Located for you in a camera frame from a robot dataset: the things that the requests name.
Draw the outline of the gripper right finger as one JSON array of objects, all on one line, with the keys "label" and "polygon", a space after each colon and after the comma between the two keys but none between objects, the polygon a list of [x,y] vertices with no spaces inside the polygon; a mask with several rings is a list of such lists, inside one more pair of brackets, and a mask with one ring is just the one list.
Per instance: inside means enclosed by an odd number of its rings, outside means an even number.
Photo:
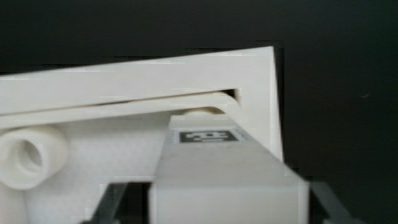
[{"label": "gripper right finger", "polygon": [[352,216],[329,184],[313,182],[311,191],[329,216],[322,224],[368,224]]}]

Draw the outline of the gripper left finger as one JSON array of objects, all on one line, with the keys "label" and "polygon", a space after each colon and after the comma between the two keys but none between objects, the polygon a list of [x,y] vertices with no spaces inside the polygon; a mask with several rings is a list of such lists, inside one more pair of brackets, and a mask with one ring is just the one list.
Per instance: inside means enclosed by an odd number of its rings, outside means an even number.
[{"label": "gripper left finger", "polygon": [[127,186],[127,183],[112,183],[107,186],[89,224],[116,224]]}]

